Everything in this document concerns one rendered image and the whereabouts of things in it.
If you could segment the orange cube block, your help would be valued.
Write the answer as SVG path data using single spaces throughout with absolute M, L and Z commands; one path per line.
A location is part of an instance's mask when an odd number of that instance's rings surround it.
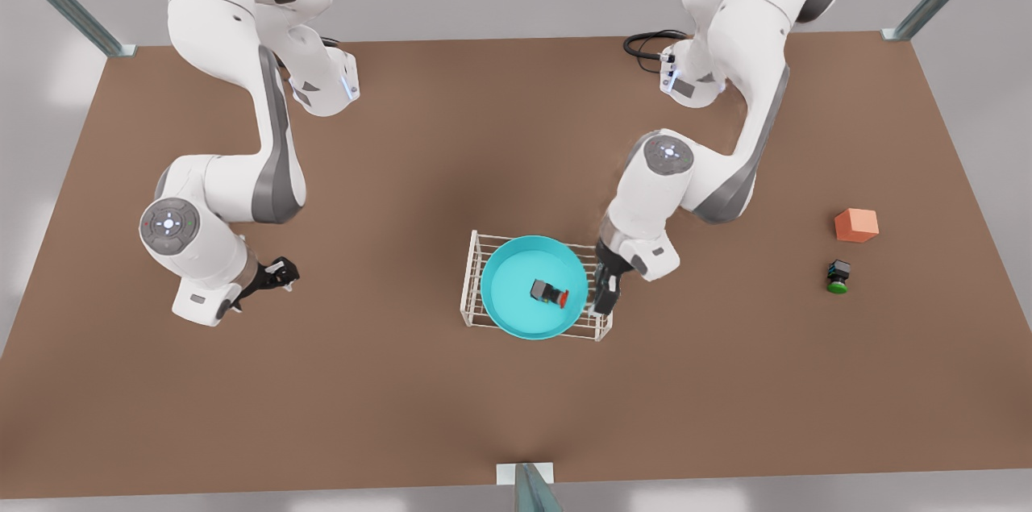
M 866 243 L 880 234 L 880 224 L 874 210 L 847 209 L 834 219 L 837 241 Z

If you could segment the cyan plate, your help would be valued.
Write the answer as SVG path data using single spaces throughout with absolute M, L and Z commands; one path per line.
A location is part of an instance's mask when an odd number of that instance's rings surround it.
M 581 317 L 589 297 L 584 263 L 559 241 L 528 235 L 506 241 L 481 273 L 481 299 L 509 335 L 561 335 Z

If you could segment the red button switch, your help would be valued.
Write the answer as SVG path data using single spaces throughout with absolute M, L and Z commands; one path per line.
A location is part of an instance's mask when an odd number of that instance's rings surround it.
M 565 309 L 568 295 L 570 295 L 570 291 L 557 288 L 555 285 L 546 283 L 546 281 L 539 278 L 538 280 L 534 280 L 531 285 L 530 296 L 534 300 L 538 300 L 538 302 L 556 303 L 560 309 Z

